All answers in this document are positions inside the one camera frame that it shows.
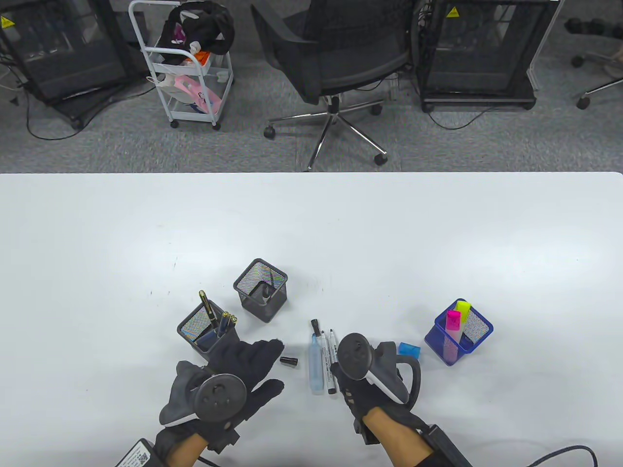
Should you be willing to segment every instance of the pen holder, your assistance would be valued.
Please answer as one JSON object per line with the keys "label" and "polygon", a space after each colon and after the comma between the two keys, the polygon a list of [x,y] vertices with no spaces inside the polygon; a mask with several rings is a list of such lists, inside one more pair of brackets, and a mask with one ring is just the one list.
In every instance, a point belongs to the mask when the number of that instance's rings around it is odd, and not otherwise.
{"label": "pen holder", "polygon": [[471,354],[493,332],[493,325],[472,307],[469,318],[463,327],[460,342],[450,337],[445,331],[445,317],[449,310],[455,309],[459,300],[465,301],[462,298],[456,299],[452,305],[436,317],[435,325],[424,338],[430,348],[448,366],[454,365],[464,355]]}
{"label": "pen holder", "polygon": [[234,282],[234,289],[245,310],[269,323],[287,299],[287,280],[284,272],[258,258]]}
{"label": "pen holder", "polygon": [[[220,320],[223,310],[212,300],[208,300],[216,317]],[[188,342],[195,351],[207,362],[209,355],[227,342],[239,342],[240,338],[235,328],[229,328],[221,337],[211,334],[214,331],[210,319],[207,317],[206,307],[200,304],[178,326],[178,334]]]}

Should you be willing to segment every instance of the white rolling cart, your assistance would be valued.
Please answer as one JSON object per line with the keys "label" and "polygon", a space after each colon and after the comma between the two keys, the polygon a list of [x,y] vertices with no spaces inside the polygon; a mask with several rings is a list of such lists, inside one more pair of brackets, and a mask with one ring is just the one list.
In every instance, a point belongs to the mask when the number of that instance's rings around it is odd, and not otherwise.
{"label": "white rolling cart", "polygon": [[[174,0],[132,0],[128,8],[130,21],[132,22],[132,26],[134,27],[136,38],[138,39],[138,43],[141,46],[141,51],[143,53],[143,56],[145,57],[145,61],[147,62],[147,66],[149,67],[151,77],[154,82],[158,82],[158,73],[197,77],[199,79],[199,84],[202,88],[203,96],[209,95],[209,88],[221,99],[221,105],[218,107],[216,112],[212,110],[210,99],[206,99],[208,113],[199,113],[192,110],[187,104],[181,103],[173,97],[165,96],[162,89],[156,86],[156,91],[158,92],[158,96],[160,97],[160,101],[162,102],[162,106],[164,107],[164,112],[169,119],[171,127],[177,128],[179,126],[179,120],[191,120],[210,122],[214,130],[219,130],[221,128],[219,118],[221,117],[223,108],[225,107],[225,102],[227,100],[229,90],[231,89],[232,83],[234,82],[234,71],[232,70],[232,61],[229,57],[229,52],[225,55],[210,54],[206,64],[201,65],[199,61],[195,58],[195,56],[193,56],[193,54],[185,50],[167,49],[163,47],[149,47],[145,44],[143,36],[141,35],[141,31],[138,28],[136,18],[134,17],[134,8],[138,4],[176,7],[182,5],[182,3],[184,2]],[[152,54],[182,55],[184,58],[190,59],[193,63],[193,66],[166,65],[156,63],[151,59]],[[213,64],[216,64],[217,59],[219,58],[222,58],[219,66],[213,66]],[[219,72],[227,72],[227,82],[218,82],[217,73]]]}

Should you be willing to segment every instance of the yellow highlighter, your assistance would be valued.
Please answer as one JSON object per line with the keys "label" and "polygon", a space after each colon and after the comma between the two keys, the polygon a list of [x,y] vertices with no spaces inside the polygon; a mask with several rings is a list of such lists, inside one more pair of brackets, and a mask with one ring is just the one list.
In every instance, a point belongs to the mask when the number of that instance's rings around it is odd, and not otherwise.
{"label": "yellow highlighter", "polygon": [[470,312],[472,311],[472,304],[463,300],[458,300],[455,310],[461,313],[461,333],[465,327],[465,323],[469,319]]}

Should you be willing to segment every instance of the black bag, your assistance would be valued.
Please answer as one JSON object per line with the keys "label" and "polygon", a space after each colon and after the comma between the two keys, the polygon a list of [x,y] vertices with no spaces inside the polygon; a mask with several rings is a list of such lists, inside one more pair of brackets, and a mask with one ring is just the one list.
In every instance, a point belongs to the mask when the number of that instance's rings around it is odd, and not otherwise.
{"label": "black bag", "polygon": [[[182,22],[179,15],[184,10],[195,13],[199,18],[187,17]],[[186,34],[184,42],[179,39],[179,29],[182,29]],[[223,39],[216,39],[219,34],[223,35]],[[225,55],[234,43],[234,35],[234,18],[223,5],[211,0],[185,2],[169,13],[169,18],[164,23],[158,41],[158,47],[183,49],[189,52],[190,44],[197,41],[201,44],[201,50],[216,55]],[[162,55],[166,64],[179,65],[184,61],[183,55]]]}

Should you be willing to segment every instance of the hand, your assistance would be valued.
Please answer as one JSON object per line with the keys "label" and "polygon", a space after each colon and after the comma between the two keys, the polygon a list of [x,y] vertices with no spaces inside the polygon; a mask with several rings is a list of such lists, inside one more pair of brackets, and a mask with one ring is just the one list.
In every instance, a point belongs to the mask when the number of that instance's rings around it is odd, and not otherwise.
{"label": "hand", "polygon": [[[270,342],[258,341],[254,344],[233,342],[222,346],[210,355],[209,368],[217,373],[228,373],[238,376],[247,388],[247,400],[242,410],[232,419],[223,422],[204,422],[198,418],[169,426],[156,437],[155,450],[161,459],[166,459],[172,447],[193,434],[198,434],[208,444],[208,448],[220,452],[227,444],[238,439],[234,428],[243,420],[248,420],[278,396],[283,390],[283,382],[277,379],[265,381],[259,388],[255,386],[266,378],[275,361],[283,351],[283,343],[277,339]],[[177,377],[171,388],[171,397],[161,414],[163,425],[174,425],[168,420],[179,420],[186,415],[193,416],[189,409],[189,393],[200,386],[211,373],[190,362],[180,362]]]}
{"label": "hand", "polygon": [[401,407],[392,401],[385,393],[365,379],[350,379],[340,368],[339,363],[331,365],[331,373],[335,375],[340,385],[340,392],[357,420],[362,420],[375,407]]}

